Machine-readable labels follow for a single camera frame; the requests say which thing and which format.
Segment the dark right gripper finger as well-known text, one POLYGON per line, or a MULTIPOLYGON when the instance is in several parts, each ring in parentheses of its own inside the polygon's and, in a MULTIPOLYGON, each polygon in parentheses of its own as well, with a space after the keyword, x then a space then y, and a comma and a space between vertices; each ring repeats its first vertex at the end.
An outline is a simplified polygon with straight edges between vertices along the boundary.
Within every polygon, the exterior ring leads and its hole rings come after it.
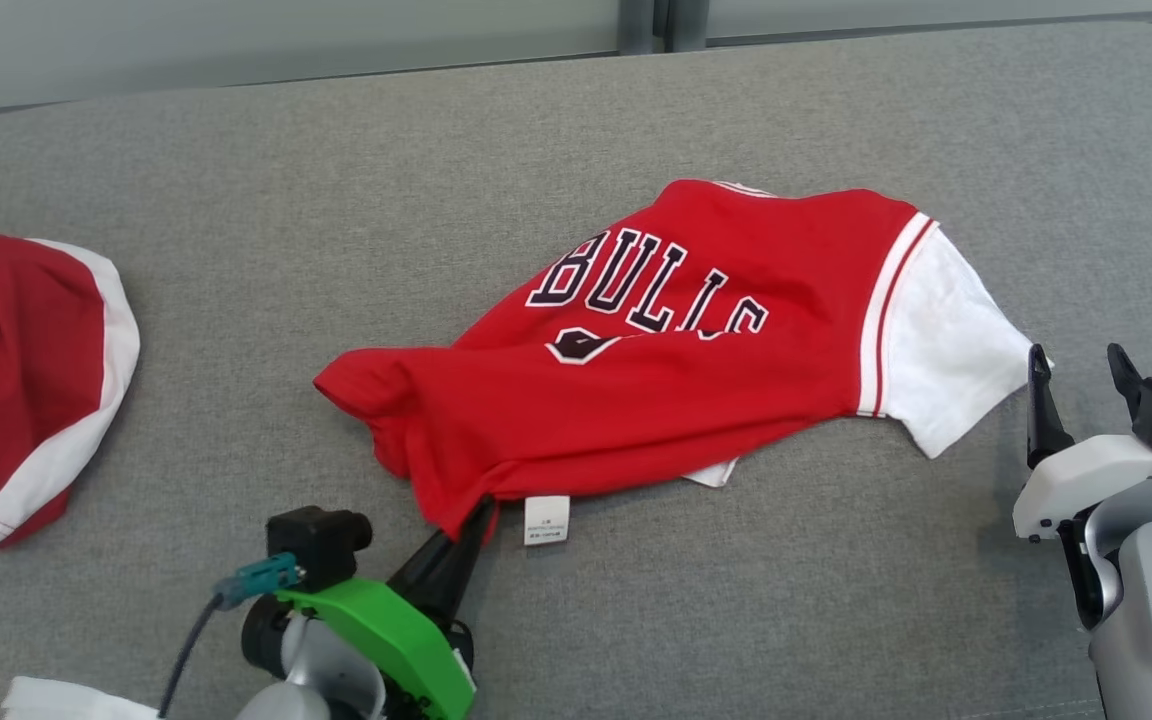
POLYGON ((1037 469, 1047 457, 1076 442, 1066 432, 1051 393, 1052 366, 1043 344, 1030 347, 1028 356, 1029 404, 1026 411, 1026 465, 1037 469))
POLYGON ((1120 343, 1108 343, 1106 357, 1114 388, 1121 397, 1124 397, 1126 410, 1135 427, 1140 416, 1143 377, 1120 343))

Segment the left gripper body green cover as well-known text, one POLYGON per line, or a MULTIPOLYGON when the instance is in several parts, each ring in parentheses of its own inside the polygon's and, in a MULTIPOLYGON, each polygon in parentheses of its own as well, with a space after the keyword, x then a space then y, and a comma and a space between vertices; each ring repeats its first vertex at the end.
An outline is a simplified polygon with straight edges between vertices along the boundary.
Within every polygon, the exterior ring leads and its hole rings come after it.
POLYGON ((434 621, 374 579, 343 579, 319 592, 282 589, 279 601, 319 621, 411 698, 422 720, 467 720, 477 688, 465 657, 434 621))

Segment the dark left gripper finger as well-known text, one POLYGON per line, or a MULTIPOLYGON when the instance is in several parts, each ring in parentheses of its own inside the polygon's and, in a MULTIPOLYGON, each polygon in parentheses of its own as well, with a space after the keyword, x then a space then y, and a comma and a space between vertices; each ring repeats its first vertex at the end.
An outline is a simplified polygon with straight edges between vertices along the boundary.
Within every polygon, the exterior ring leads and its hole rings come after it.
POLYGON ((493 497, 480 498, 456 538, 435 530, 392 575, 388 588, 435 626, 453 626, 497 511, 493 497))

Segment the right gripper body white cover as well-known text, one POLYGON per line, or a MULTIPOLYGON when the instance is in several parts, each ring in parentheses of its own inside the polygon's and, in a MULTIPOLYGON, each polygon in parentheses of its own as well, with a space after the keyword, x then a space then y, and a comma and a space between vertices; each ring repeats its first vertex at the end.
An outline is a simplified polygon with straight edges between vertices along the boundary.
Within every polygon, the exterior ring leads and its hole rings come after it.
POLYGON ((1011 507, 1016 537, 1053 539, 1061 521, 1152 479, 1152 448, 1134 435, 1094 435, 1043 458, 1011 507))

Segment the red Bulls jersey shirt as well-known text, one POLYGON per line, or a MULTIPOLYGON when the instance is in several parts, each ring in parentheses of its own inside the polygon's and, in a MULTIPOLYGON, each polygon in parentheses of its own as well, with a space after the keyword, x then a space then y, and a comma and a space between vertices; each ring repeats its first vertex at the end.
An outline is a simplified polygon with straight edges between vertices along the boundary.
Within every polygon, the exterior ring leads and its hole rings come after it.
POLYGON ((458 538, 485 498, 722 487, 849 416, 940 456, 1024 386, 1030 347, 909 202, 677 179, 452 344, 356 348, 314 387, 458 538))

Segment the red shorts white trim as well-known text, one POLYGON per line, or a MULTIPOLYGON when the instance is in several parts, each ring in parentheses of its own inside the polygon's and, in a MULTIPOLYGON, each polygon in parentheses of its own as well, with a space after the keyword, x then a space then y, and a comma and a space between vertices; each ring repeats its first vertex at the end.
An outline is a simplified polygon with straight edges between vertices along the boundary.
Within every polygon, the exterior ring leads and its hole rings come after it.
POLYGON ((141 328, 109 259, 0 234, 0 548, 65 514, 138 361, 141 328))

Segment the grey fabric sofa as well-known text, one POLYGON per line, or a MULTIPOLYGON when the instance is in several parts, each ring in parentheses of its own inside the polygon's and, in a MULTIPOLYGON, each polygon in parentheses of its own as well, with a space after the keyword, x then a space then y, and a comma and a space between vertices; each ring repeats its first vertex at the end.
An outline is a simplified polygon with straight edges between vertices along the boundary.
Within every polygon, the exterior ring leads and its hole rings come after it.
MULTIPOLYGON (((672 179, 851 187, 941 220, 1055 363, 1075 435, 1152 376, 1152 24, 955 29, 131 94, 0 115, 0 233, 122 274, 141 365, 63 518, 0 551, 14 676, 156 705, 276 511, 365 511, 382 579, 429 537, 314 376, 444 344, 672 179)), ((502 514, 462 612, 475 720, 1094 720, 1056 544, 1011 532, 1023 396, 925 458, 808 430, 730 486, 502 514)), ((3 712, 0 708, 0 720, 3 712)))

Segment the white tape label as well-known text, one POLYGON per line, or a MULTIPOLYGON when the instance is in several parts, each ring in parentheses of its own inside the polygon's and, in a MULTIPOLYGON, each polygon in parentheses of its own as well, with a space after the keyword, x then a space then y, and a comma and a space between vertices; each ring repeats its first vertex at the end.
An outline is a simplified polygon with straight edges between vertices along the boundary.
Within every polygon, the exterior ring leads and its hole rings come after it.
POLYGON ((157 710, 97 689, 15 676, 1 702, 3 720, 161 720, 157 710))

